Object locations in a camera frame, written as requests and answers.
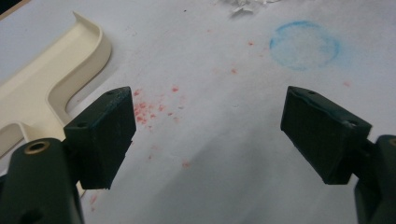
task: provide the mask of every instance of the black mechanical part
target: black mechanical part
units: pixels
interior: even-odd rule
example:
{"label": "black mechanical part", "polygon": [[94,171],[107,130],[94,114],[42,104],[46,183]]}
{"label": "black mechanical part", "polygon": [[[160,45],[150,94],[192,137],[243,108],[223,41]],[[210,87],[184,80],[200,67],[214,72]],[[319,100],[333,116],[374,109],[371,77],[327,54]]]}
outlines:
{"label": "black mechanical part", "polygon": [[84,223],[76,188],[110,189],[136,131],[131,89],[108,91],[65,128],[66,139],[38,139],[11,157],[0,223]]}
{"label": "black mechanical part", "polygon": [[320,94],[289,87],[281,130],[326,184],[359,178],[360,224],[396,223],[396,136],[367,140],[371,125]]}

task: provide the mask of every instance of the blue circle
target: blue circle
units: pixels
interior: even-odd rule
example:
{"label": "blue circle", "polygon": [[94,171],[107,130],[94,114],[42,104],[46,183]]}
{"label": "blue circle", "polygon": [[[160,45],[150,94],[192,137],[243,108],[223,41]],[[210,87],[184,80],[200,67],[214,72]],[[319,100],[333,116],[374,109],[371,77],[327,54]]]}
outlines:
{"label": "blue circle", "polygon": [[319,68],[337,57],[338,41],[319,25],[295,21],[279,27],[270,42],[271,56],[296,71]]}

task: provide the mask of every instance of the blue stain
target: blue stain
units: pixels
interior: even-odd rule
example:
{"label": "blue stain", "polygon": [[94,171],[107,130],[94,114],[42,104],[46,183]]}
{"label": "blue stain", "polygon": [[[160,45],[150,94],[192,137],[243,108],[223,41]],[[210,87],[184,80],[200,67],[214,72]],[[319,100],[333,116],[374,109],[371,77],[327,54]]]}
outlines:
{"label": "blue stain", "polygon": [[313,22],[294,21],[276,29],[270,50],[279,64],[295,71],[305,71],[330,63],[337,57],[340,44]]}

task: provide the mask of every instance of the beige plastic object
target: beige plastic object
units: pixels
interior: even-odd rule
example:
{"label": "beige plastic object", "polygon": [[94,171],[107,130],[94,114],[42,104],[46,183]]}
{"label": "beige plastic object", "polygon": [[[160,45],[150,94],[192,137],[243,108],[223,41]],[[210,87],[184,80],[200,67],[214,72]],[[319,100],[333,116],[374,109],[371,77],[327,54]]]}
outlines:
{"label": "beige plastic object", "polygon": [[0,86],[0,156],[22,138],[64,140],[70,98],[107,63],[102,29],[74,12],[75,25]]}

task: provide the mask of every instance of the white table surface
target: white table surface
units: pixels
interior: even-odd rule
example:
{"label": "white table surface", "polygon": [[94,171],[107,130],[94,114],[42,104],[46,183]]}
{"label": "white table surface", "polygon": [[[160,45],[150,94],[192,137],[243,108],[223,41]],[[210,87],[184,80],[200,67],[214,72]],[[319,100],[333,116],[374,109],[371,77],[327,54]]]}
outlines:
{"label": "white table surface", "polygon": [[372,141],[396,134],[396,2],[234,8],[34,0],[0,21],[1,79],[71,27],[72,10],[104,28],[112,56],[70,102],[73,117],[105,91],[136,91],[134,143],[111,190],[81,199],[86,223],[357,223],[356,178],[324,185],[279,125],[292,85],[369,121]]}

